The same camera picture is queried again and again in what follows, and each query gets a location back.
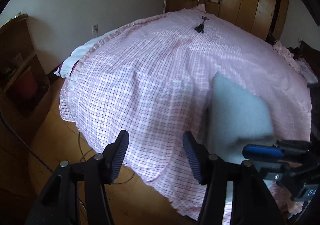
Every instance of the white wall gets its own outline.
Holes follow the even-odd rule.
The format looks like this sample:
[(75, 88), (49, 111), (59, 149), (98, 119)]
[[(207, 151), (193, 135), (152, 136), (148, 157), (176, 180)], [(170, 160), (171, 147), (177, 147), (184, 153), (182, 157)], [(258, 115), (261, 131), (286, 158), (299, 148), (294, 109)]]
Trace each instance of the white wall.
[(0, 25), (18, 12), (28, 13), (29, 31), (46, 73), (79, 45), (139, 18), (163, 12), (164, 0), (10, 0)]
[(299, 47), (299, 40), (320, 50), (320, 28), (301, 0), (289, 0), (287, 17), (280, 37), (286, 47)]

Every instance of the bedding pile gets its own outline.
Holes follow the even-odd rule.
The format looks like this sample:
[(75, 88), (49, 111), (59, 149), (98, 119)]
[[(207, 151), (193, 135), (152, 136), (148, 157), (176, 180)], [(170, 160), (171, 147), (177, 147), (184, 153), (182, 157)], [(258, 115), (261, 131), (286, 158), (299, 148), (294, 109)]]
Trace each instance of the bedding pile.
[[(194, 27), (207, 16), (204, 33)], [(206, 14), (203, 5), (123, 26), (99, 40), (66, 79), (62, 119), (76, 123), (97, 152), (129, 132), (124, 164), (197, 219), (206, 186), (193, 178), (182, 147), (190, 130), (201, 142), (201, 117), (219, 72), (269, 105), (277, 139), (309, 140), (306, 82), (268, 43)], [(286, 191), (271, 188), (280, 208)], [(224, 224), (231, 214), (225, 207)]]

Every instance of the wooden floor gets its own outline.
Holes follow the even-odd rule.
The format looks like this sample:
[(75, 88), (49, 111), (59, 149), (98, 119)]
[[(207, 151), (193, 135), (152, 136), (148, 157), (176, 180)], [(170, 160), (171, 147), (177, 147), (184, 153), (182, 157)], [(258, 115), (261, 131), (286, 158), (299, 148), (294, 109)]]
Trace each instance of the wooden floor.
[[(52, 107), (31, 145), (31, 148), (52, 169), (63, 160), (76, 163), (82, 157), (78, 146), (77, 127), (73, 122), (62, 120), (59, 114), (59, 92), (62, 84), (61, 78), (53, 84)], [(84, 153), (90, 150), (82, 135), (80, 143)], [(32, 185), (39, 194), (51, 174), (33, 156), (29, 156), (29, 174)], [(122, 167), (115, 182), (124, 182), (131, 175), (131, 170)], [(79, 196), (84, 201), (83, 183), (80, 183), (79, 188)], [(107, 185), (106, 192), (115, 225), (195, 224), (192, 219), (179, 215), (165, 197), (145, 185), (137, 175), (124, 185)], [(87, 224), (84, 210), (81, 209), (80, 214), (82, 224)]]

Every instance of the bed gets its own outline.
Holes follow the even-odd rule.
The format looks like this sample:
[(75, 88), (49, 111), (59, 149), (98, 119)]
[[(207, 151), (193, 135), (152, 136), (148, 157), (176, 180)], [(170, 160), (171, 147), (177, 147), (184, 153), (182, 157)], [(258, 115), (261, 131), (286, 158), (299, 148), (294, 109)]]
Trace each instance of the bed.
[[(209, 20), (198, 33), (194, 27), (202, 16)], [(216, 73), (267, 103), (277, 139), (310, 138), (310, 92), (303, 77), (270, 44), (207, 14), (203, 5), (135, 21), (91, 45), (64, 75), (62, 119), (75, 122), (97, 153), (127, 130), (124, 164), (181, 215), (196, 220), (205, 193), (192, 176), (182, 134), (190, 130), (202, 141)], [(270, 191), (285, 209), (287, 192), (275, 184)], [(230, 214), (228, 202), (224, 224)]]

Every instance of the metal bolt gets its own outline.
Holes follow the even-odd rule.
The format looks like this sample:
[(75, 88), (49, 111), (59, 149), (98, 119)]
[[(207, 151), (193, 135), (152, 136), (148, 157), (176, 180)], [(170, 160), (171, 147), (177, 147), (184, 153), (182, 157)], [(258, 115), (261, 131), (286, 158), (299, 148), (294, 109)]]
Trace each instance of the metal bolt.
[(252, 163), (251, 163), (249, 160), (245, 160), (245, 161), (243, 161), (243, 165), (244, 165), (245, 167), (251, 167), (251, 166), (252, 166)]
[(94, 156), (94, 158), (95, 158), (96, 160), (100, 160), (100, 159), (103, 158), (103, 154), (97, 153), (97, 154)]
[(69, 164), (68, 161), (62, 161), (62, 162), (60, 163), (60, 166), (61, 166), (61, 167), (66, 167), (66, 166), (68, 166), (68, 164)]
[(218, 156), (214, 153), (209, 155), (209, 160), (211, 161), (217, 161), (218, 160)]

